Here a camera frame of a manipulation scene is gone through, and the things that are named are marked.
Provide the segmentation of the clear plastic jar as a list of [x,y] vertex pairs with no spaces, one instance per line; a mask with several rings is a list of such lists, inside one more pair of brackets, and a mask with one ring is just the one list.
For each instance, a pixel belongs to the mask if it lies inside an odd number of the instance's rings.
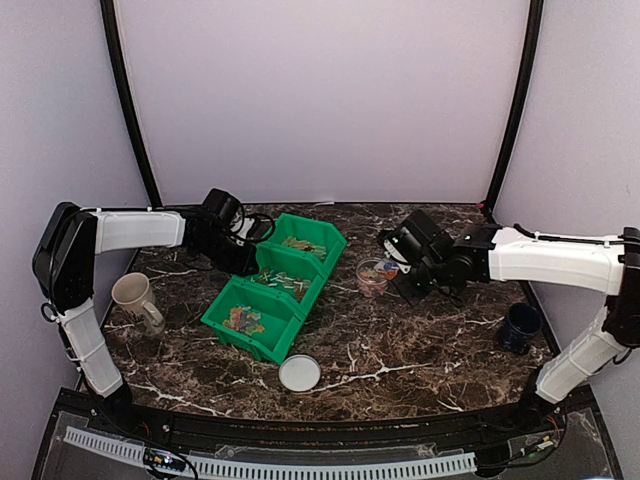
[[356,267],[356,280],[360,292],[367,298],[384,295],[388,283],[398,272],[398,266],[389,259],[370,257],[361,260]]

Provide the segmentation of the scooped star gummies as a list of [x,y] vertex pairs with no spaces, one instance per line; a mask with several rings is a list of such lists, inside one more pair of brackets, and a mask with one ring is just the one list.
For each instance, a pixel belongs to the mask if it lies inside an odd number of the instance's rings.
[[395,271],[385,271],[379,266],[367,266],[358,269],[356,278],[360,291],[369,298],[386,293],[388,283],[393,279]]

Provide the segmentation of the green three-compartment bin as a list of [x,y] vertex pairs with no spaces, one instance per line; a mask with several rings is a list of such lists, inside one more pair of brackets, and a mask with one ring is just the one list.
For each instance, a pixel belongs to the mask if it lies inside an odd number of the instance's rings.
[[[281,242],[289,236],[324,245],[325,260],[282,246]],[[246,351],[257,361],[282,364],[346,247],[347,240],[333,224],[281,214],[273,236],[256,246],[256,273],[232,276],[201,322],[213,330],[221,344]],[[312,285],[304,296],[268,288],[253,281],[262,269],[284,271],[292,277],[309,279]],[[249,337],[224,327],[223,321],[236,306],[250,306],[259,311],[266,331]]]

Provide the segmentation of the white jar lid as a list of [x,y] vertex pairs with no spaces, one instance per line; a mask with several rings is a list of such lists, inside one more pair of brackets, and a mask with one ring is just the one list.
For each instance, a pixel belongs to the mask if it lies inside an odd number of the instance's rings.
[[281,384],[296,393],[311,391],[321,378],[321,367],[308,355],[293,355],[284,360],[279,368]]

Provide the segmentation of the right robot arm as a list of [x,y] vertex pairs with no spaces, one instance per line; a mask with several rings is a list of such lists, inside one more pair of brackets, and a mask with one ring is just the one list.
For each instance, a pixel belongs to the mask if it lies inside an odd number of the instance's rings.
[[556,235],[520,225],[470,225],[458,236],[430,218],[405,219],[379,238],[400,266],[394,282],[411,303],[469,283],[528,283],[601,297],[594,319],[533,378],[510,413],[521,434],[534,432],[577,386],[639,346],[639,231],[605,236]]

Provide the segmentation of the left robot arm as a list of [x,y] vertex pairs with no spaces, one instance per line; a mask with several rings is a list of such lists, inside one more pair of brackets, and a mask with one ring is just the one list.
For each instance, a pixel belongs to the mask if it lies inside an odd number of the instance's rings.
[[124,399],[130,389],[106,345],[94,307],[97,256],[148,247],[185,248],[217,270],[253,274],[256,246],[274,226],[246,212],[226,191],[213,189],[199,205],[82,208],[59,203],[36,248],[32,271],[46,299],[43,317],[58,326],[68,358],[92,393],[109,399],[101,417],[120,436],[141,427],[140,412]]

